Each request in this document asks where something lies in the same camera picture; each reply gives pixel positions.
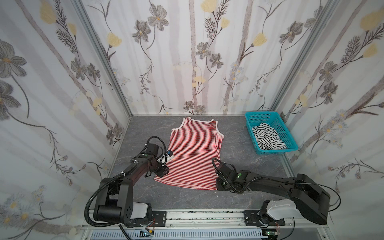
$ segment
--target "red and white striped tank top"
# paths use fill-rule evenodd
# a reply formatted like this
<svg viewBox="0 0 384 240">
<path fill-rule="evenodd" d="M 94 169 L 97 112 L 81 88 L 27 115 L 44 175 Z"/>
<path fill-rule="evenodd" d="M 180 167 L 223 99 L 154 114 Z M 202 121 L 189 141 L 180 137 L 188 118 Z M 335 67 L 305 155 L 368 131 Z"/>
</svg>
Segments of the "red and white striped tank top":
<svg viewBox="0 0 384 240">
<path fill-rule="evenodd" d="M 216 190 L 215 168 L 212 158 L 220 159 L 224 135 L 217 129 L 217 121 L 184 118 L 170 134 L 169 147 L 174 157 L 167 162 L 169 173 L 155 181 L 199 190 Z"/>
</svg>

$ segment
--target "wallpaper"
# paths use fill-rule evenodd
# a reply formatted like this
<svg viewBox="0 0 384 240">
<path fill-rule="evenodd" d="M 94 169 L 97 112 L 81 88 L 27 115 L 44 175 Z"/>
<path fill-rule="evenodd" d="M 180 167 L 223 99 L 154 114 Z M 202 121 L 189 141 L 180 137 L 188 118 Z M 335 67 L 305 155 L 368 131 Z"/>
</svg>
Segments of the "wallpaper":
<svg viewBox="0 0 384 240">
<path fill-rule="evenodd" d="M 128 117 L 68 1 L 0 3 L 2 239 L 80 239 Z"/>
<path fill-rule="evenodd" d="M 134 114 L 267 110 L 326 1 L 82 0 Z"/>
<path fill-rule="evenodd" d="M 341 1 L 278 107 L 296 173 L 341 195 L 328 220 L 339 240 L 383 235 L 383 57 L 384 3 Z"/>
</svg>

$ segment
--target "plastic basket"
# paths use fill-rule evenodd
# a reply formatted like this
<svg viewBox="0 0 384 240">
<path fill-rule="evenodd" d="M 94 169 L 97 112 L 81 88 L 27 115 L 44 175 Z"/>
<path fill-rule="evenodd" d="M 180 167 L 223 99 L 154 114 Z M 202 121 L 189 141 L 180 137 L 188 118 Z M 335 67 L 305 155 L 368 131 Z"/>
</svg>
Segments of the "plastic basket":
<svg viewBox="0 0 384 240">
<path fill-rule="evenodd" d="M 291 133 L 288 131 L 288 128 L 285 126 L 283 120 L 277 112 L 268 112 L 268 111 L 260 111 L 260 112 L 249 112 L 245 114 L 245 118 L 247 119 L 247 128 L 249 135 L 252 139 L 253 146 L 258 155 L 266 155 L 266 154 L 282 154 L 284 152 L 291 152 L 297 150 L 297 144 L 293 139 Z M 256 142 L 255 135 L 252 131 L 253 127 L 259 126 L 261 123 L 268 123 L 271 127 L 273 127 L 280 136 L 280 139 L 287 145 L 287 149 L 278 149 L 278 150 L 262 150 L 259 148 Z"/>
</svg>

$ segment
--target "striped garment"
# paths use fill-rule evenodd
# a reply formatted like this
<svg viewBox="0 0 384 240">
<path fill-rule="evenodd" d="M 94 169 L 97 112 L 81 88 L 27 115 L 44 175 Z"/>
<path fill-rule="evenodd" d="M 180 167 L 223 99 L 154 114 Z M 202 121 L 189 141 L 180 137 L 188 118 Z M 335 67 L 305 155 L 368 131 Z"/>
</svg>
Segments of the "striped garment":
<svg viewBox="0 0 384 240">
<path fill-rule="evenodd" d="M 170 134 L 169 147 L 174 157 L 167 162 L 169 173 L 155 181 L 199 190 L 216 190 L 215 168 L 212 158 L 220 159 L 224 135 L 217 129 L 217 121 L 184 118 Z"/>
<path fill-rule="evenodd" d="M 276 130 L 267 123 L 261 123 L 258 127 L 252 128 L 257 145 L 262 150 L 287 149 L 285 143 L 280 139 Z"/>
</svg>

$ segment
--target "gray table surface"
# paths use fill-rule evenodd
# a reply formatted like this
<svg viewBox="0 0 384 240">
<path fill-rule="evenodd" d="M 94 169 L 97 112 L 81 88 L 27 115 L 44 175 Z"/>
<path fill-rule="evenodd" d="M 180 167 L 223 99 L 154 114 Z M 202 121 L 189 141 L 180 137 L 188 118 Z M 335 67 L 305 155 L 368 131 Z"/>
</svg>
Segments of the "gray table surface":
<svg viewBox="0 0 384 240">
<path fill-rule="evenodd" d="M 111 176 L 119 174 L 137 155 L 150 136 L 159 136 L 168 146 L 172 128 L 181 125 L 183 117 L 133 117 L 123 139 Z M 192 119 L 218 121 L 218 129 L 224 134 L 220 158 L 258 174 L 286 177 L 279 155 L 259 156 L 249 136 L 245 117 L 197 117 Z M 151 177 L 141 177 L 133 188 L 135 202 L 151 203 L 153 209 L 249 209 L 260 208 L 264 200 L 282 197 L 264 192 L 235 194 L 228 191 L 203 191 L 165 185 Z"/>
</svg>

